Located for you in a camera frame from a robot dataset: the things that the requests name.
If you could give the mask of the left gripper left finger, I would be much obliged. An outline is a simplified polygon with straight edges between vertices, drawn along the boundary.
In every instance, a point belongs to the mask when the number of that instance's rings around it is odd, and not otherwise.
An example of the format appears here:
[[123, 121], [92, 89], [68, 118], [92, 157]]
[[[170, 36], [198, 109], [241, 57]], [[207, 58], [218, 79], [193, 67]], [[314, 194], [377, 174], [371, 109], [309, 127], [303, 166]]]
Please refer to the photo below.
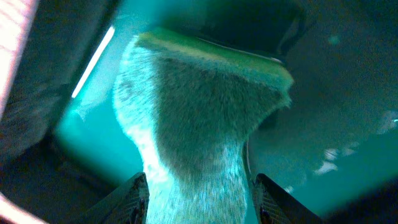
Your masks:
[[77, 218], [82, 224], [146, 224], [149, 205], [146, 174], [138, 172]]

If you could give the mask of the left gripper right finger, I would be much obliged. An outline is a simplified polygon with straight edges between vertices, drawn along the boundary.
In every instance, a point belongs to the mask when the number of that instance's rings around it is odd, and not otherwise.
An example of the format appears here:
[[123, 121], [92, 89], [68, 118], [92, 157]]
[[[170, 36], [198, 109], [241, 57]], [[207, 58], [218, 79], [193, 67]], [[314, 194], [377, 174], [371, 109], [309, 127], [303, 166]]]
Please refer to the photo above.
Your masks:
[[265, 174], [252, 182], [252, 200], [259, 223], [322, 224], [323, 220]]

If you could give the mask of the green scrub sponge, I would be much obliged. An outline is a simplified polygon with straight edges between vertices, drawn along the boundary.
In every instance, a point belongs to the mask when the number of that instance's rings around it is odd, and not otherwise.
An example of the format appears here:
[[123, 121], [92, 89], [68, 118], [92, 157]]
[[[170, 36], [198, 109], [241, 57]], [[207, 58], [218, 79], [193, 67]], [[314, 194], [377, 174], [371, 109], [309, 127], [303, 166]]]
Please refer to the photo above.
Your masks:
[[161, 27], [123, 52], [113, 108], [137, 146], [149, 186], [148, 223], [244, 223], [243, 148], [290, 105], [279, 62]]

